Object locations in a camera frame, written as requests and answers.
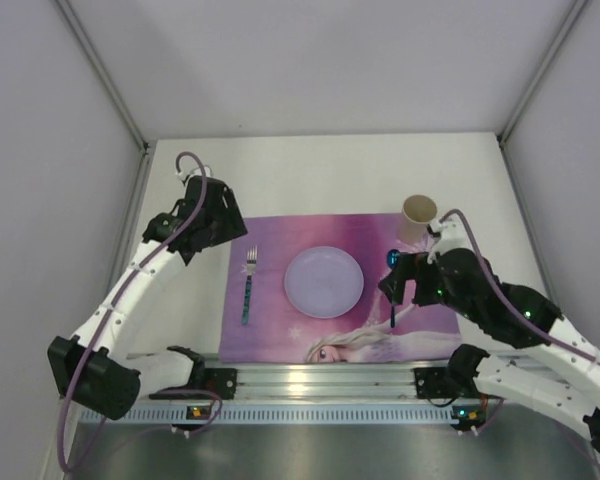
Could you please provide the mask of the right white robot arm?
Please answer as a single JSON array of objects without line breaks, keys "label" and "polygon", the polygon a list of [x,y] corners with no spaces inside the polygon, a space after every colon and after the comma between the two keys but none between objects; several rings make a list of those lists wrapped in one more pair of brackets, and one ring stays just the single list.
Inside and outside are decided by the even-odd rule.
[{"label": "right white robot arm", "polygon": [[378,288],[390,304],[402,304],[412,282],[412,304],[453,310],[557,377],[547,380],[465,340],[448,360],[448,383],[461,394],[501,397],[549,417],[600,454],[600,350],[544,295],[500,282],[458,223],[446,222],[431,232],[435,241],[430,251],[388,253],[390,271]]}]

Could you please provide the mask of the beige paper cup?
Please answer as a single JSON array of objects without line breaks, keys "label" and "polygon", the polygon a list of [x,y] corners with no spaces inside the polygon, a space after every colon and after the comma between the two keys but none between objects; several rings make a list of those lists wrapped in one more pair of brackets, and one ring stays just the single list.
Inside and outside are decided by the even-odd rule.
[{"label": "beige paper cup", "polygon": [[437,213],[437,205],[430,197],[421,194],[409,196],[402,204],[398,239],[405,244],[419,242]]}]

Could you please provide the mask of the blue metallic spoon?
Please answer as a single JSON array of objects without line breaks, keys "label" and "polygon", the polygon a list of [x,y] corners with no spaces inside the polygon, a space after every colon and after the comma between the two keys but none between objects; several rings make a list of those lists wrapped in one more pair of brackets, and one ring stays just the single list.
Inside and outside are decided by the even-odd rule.
[{"label": "blue metallic spoon", "polygon": [[397,276],[397,267],[399,266],[401,253],[397,249],[390,250],[387,254],[387,263],[390,268],[388,275],[388,289],[389,293],[387,298],[389,300],[390,310],[390,327],[396,326],[396,307],[402,303],[402,290],[400,289],[400,282]]}]

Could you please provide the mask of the purple printed placemat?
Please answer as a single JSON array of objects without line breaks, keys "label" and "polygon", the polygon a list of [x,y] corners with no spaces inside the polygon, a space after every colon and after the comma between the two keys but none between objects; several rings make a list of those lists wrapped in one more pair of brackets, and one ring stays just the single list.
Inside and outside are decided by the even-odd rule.
[{"label": "purple printed placemat", "polygon": [[394,213],[255,217],[231,244],[219,357],[235,363],[388,363],[448,358],[458,320],[441,305],[392,306],[387,254],[426,251]]}]

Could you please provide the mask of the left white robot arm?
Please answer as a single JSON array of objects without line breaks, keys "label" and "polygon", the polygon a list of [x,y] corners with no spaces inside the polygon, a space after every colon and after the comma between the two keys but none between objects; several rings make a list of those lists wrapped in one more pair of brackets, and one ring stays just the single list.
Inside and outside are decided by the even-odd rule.
[{"label": "left white robot arm", "polygon": [[135,337],[195,254],[246,235],[233,191],[225,182],[193,176],[173,209],[155,216],[114,289],[70,338],[56,337],[47,355],[61,395],[110,420],[142,397],[167,389],[203,387],[205,360],[172,346],[130,358]]}]

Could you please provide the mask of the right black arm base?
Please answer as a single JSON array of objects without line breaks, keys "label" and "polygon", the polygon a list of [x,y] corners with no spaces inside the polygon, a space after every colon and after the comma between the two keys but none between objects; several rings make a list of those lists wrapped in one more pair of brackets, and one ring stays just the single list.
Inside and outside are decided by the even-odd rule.
[{"label": "right black arm base", "polygon": [[477,373],[450,367],[420,367],[413,370],[416,396],[424,400],[495,399],[477,389]]}]

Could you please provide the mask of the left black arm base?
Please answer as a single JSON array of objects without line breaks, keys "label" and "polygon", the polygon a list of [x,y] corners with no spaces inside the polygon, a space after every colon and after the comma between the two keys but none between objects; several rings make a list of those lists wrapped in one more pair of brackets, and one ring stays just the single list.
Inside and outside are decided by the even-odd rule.
[{"label": "left black arm base", "polygon": [[154,394],[152,400],[205,399],[202,391],[217,394],[222,400],[232,400],[237,387],[238,370],[234,368],[205,368],[193,373],[182,387],[172,387]]}]

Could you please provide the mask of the lilac plastic plate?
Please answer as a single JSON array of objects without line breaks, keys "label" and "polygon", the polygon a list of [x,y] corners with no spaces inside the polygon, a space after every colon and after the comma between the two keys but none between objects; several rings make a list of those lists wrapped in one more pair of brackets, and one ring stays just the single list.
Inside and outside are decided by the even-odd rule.
[{"label": "lilac plastic plate", "polygon": [[299,253],[288,265],[284,290],[302,314],[332,319],[348,313],[362,297],[364,274],[346,251],[319,246]]}]

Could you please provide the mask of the fork with teal handle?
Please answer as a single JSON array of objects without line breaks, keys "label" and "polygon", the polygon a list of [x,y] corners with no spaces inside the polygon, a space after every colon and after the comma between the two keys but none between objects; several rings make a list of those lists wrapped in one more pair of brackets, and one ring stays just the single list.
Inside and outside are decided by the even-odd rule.
[{"label": "fork with teal handle", "polygon": [[245,264],[245,273],[246,273],[246,281],[245,281],[245,289],[243,296],[243,309],[241,316],[241,323],[243,325],[247,325],[249,322],[249,310],[251,303],[251,294],[252,294],[252,282],[253,276],[256,270],[258,260],[258,247],[252,246],[247,250],[246,264]]}]

